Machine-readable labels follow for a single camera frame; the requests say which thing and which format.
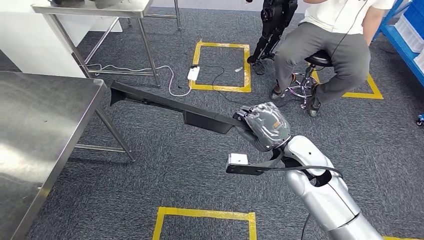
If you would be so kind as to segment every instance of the metal shelf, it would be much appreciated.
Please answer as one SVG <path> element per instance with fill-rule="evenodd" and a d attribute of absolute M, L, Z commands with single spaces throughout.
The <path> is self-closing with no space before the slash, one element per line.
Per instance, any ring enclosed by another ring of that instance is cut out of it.
<path fill-rule="evenodd" d="M 424 72 L 418 67 L 415 63 L 414 58 L 416 58 L 419 53 L 412 52 L 410 47 L 407 45 L 405 40 L 399 34 L 398 30 L 396 30 L 394 25 L 389 25 L 390 19 L 394 16 L 398 15 L 400 12 L 408 8 L 412 1 L 408 2 L 404 6 L 401 7 L 404 0 L 396 0 L 391 10 L 387 13 L 386 17 L 381 21 L 380 27 L 374 35 L 374 39 L 377 37 L 379 33 L 383 33 L 394 49 L 399 53 L 402 57 L 403 61 L 409 67 L 409 69 L 416 76 L 418 81 L 424 86 Z"/>
<path fill-rule="evenodd" d="M 405 61 L 409 69 L 415 74 L 416 78 L 424 86 L 424 72 L 418 67 L 415 63 L 414 58 L 419 55 L 419 53 L 412 52 L 407 43 L 404 41 L 402 36 L 396 30 L 393 25 L 384 25 L 380 26 L 381 32 L 386 36 L 389 42 L 396 49 L 397 53 Z"/>

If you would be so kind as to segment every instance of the white cable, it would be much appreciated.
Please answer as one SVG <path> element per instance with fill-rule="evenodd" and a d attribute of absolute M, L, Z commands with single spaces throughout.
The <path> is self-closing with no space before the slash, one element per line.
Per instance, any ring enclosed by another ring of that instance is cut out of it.
<path fill-rule="evenodd" d="M 143 69 L 134 70 L 134 69 L 126 68 L 126 67 L 117 67 L 117 66 L 114 66 L 114 65 L 107 65 L 105 67 L 102 67 L 102 65 L 101 64 L 98 64 L 98 63 L 87 65 L 87 67 L 91 67 L 91 66 L 99 66 L 100 67 L 100 70 L 104 70 L 104 69 L 109 68 L 109 67 L 114 68 L 114 69 L 119 69 L 119 70 L 128 70 L 128 71 L 131 71 L 131 72 L 142 72 L 142 71 L 146 71 L 146 70 L 152 70 L 151 68 L 143 68 Z M 172 85 L 172 81 L 174 80 L 174 71 L 172 71 L 172 68 L 170 66 L 167 66 L 167 65 L 157 67 L 156 69 L 163 69 L 163 68 L 168 68 L 171 71 L 171 73 L 172 73 L 171 79 L 169 81 L 169 87 L 168 87 L 169 94 L 171 94 L 174 97 L 184 97 L 184 96 L 187 96 L 192 91 L 192 87 L 190 85 L 189 86 L 190 89 L 188 90 L 187 93 L 184 93 L 184 94 L 181 94 L 181 95 L 173 94 L 171 92 L 171 85 Z"/>

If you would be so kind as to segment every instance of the person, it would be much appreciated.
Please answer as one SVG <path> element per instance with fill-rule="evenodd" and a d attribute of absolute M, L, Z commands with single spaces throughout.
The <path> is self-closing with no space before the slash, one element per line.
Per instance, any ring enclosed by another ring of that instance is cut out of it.
<path fill-rule="evenodd" d="M 316 117 L 322 104 L 340 98 L 367 80 L 370 68 L 369 45 L 386 10 L 395 0 L 303 0 L 311 6 L 299 26 L 289 32 L 275 51 L 277 84 L 271 99 L 284 97 L 296 80 L 294 66 L 319 50 L 331 56 L 335 76 L 315 83 L 306 110 Z"/>

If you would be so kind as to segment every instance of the sneaker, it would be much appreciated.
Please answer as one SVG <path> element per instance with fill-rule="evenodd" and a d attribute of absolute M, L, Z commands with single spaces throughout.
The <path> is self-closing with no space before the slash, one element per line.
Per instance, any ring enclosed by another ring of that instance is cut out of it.
<path fill-rule="evenodd" d="M 318 112 L 321 108 L 321 103 L 317 98 L 317 87 L 319 83 L 315 83 L 312 86 L 312 96 L 306 101 L 306 111 L 309 116 L 315 118 L 318 115 Z"/>
<path fill-rule="evenodd" d="M 291 83 L 294 83 L 294 82 L 296 82 L 296 75 L 292 74 L 291 75 Z M 271 94 L 270 94 L 269 97 L 272 100 L 277 100 L 279 98 L 284 98 L 284 96 L 285 96 L 284 95 L 284 92 L 285 91 L 281 90 L 280 87 L 279 87 L 279 85 L 278 85 L 278 83 L 277 83 L 277 85 L 275 85 L 275 87 L 272 89 Z"/>

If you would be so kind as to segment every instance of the yellow tape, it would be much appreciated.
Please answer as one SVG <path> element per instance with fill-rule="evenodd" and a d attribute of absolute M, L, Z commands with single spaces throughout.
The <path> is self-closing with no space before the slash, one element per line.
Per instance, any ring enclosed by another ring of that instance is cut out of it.
<path fill-rule="evenodd" d="M 164 224 L 165 217 L 165 209 L 163 207 L 159 207 L 157 210 L 156 224 L 154 226 L 153 237 L 152 240 L 160 240 L 162 225 Z"/>
<path fill-rule="evenodd" d="M 251 88 L 251 66 L 248 64 L 248 57 L 250 55 L 250 47 L 248 44 L 235 44 L 235 43 L 216 43 L 216 42 L 202 42 L 200 40 L 195 47 L 193 55 L 193 65 L 199 64 L 201 47 L 221 47 L 221 48 L 242 48 L 243 49 L 243 67 L 244 67 L 244 86 L 218 86 L 218 85 L 203 85 L 197 84 L 196 81 L 190 80 L 189 86 L 195 90 L 216 90 L 226 92 L 239 92 L 239 93 L 250 93 Z"/>
<path fill-rule="evenodd" d="M 318 77 L 318 74 L 316 71 L 313 71 L 311 75 L 318 83 L 320 82 L 320 78 Z M 371 88 L 372 93 L 346 92 L 342 97 L 358 98 L 358 99 L 380 99 L 380 100 L 384 99 L 382 93 L 380 92 L 379 88 L 374 82 L 374 79 L 371 76 L 371 74 L 368 73 L 368 78 L 366 79 L 366 81 L 368 82 L 368 85 Z"/>
<path fill-rule="evenodd" d="M 152 240 L 160 240 L 162 225 L 164 224 L 165 215 L 248 221 L 249 240 L 256 240 L 256 217 L 254 212 L 242 213 L 242 212 L 232 212 L 232 211 L 212 211 L 212 210 L 187 209 L 187 208 L 163 207 L 163 206 L 160 206 L 157 210 L 157 218 L 156 218 L 156 224 L 154 226 Z"/>
<path fill-rule="evenodd" d="M 176 207 L 163 207 L 165 215 L 179 215 L 186 217 L 204 217 L 214 219 L 232 219 L 232 220 L 249 220 L 248 213 L 231 212 L 231 211 L 211 211 L 200 209 L 186 209 Z"/>
<path fill-rule="evenodd" d="M 397 237 L 393 237 L 393 236 L 383 236 L 384 240 L 420 240 L 420 239 L 415 239 L 415 238 L 397 238 Z"/>
<path fill-rule="evenodd" d="M 249 212 L 249 240 L 256 240 L 256 216 L 254 212 Z"/>

